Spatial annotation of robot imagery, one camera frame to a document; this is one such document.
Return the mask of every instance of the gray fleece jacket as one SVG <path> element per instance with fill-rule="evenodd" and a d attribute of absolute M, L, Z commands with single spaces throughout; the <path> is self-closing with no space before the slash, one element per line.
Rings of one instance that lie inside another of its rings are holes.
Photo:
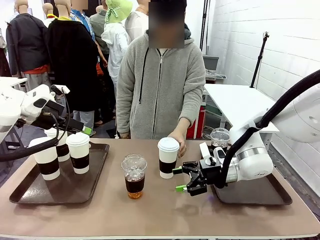
<path fill-rule="evenodd" d="M 184 48 L 168 49 L 162 58 L 158 49 L 148 48 L 146 33 L 129 45 L 117 83 L 119 133 L 130 131 L 133 139 L 161 139 L 181 118 L 192 126 L 199 114 L 206 70 L 202 52 L 190 35 Z"/>

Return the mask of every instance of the person's left hand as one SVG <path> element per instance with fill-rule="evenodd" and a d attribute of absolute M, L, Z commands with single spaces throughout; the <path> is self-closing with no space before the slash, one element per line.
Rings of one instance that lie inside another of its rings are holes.
<path fill-rule="evenodd" d="M 102 65 L 106 68 L 108 67 L 108 61 L 105 58 L 102 58 Z"/>
<path fill-rule="evenodd" d="M 169 134 L 168 137 L 174 138 L 180 144 L 178 157 L 182 158 L 187 151 L 185 135 L 182 132 L 180 132 L 179 130 L 175 129 L 172 133 Z"/>

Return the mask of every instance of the tray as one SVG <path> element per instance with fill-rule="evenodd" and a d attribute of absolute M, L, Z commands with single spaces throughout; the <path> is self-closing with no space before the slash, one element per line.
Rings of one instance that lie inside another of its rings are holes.
<path fill-rule="evenodd" d="M 225 204 L 281 206 L 292 204 L 292 198 L 273 174 L 250 180 L 228 183 L 222 189 L 215 189 L 219 200 Z"/>
<path fill-rule="evenodd" d="M 59 162 L 58 178 L 45 181 L 38 165 L 35 165 L 11 194 L 10 202 L 26 205 L 67 205 L 83 204 L 90 200 L 109 150 L 108 144 L 90 144 L 90 167 L 87 173 L 75 174 L 69 159 Z"/>

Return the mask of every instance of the plastic cup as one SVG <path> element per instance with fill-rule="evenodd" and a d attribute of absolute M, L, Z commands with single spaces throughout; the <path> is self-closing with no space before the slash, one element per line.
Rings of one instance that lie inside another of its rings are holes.
<path fill-rule="evenodd" d="M 218 127 L 211 132 L 210 137 L 212 149 L 221 147 L 225 153 L 227 152 L 230 140 L 230 133 L 227 129 Z"/>
<path fill-rule="evenodd" d="M 44 130 L 44 133 L 46 134 L 47 137 L 54 139 L 57 135 L 57 129 L 50 128 L 49 130 Z M 59 130 L 58 138 L 61 138 L 62 134 L 64 134 L 64 131 Z M 68 148 L 68 145 L 66 144 L 67 137 L 68 135 L 67 133 L 65 133 L 61 138 L 61 140 L 59 141 L 59 144 L 55 147 L 59 162 L 67 161 L 70 158 L 69 148 Z"/>
<path fill-rule="evenodd" d="M 33 139 L 29 144 L 29 148 L 47 142 L 51 139 L 51 137 L 47 136 Z M 33 156 L 44 180 L 50 181 L 59 177 L 60 169 L 56 147 L 53 146 L 34 153 Z"/>
<path fill-rule="evenodd" d="M 66 138 L 69 147 L 73 170 L 76 174 L 85 174 L 89 171 L 89 136 L 82 132 L 71 134 Z"/>
<path fill-rule="evenodd" d="M 170 179 L 174 176 L 180 145 L 172 137 L 164 137 L 158 142 L 160 176 Z"/>
<path fill-rule="evenodd" d="M 143 195 L 147 161 L 141 155 L 131 154 L 121 163 L 124 171 L 125 186 L 131 199 L 139 199 Z"/>

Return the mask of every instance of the brown table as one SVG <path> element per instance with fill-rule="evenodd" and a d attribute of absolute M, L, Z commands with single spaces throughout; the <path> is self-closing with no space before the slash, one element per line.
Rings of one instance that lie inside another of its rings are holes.
<path fill-rule="evenodd" d="M 58 239 L 284 239 L 312 237 L 320 223 L 275 170 L 273 174 L 290 194 L 293 203 L 281 207 L 222 204 L 210 188 L 190 197 L 175 192 L 188 176 L 166 180 L 159 175 L 156 140 L 93 139 L 110 144 L 92 200 L 74 206 L 23 206 L 9 196 L 35 165 L 30 157 L 0 188 L 0 236 Z M 201 157 L 199 143 L 188 141 L 182 159 Z M 148 168 L 144 195 L 128 198 L 121 161 L 128 154 L 142 154 Z"/>

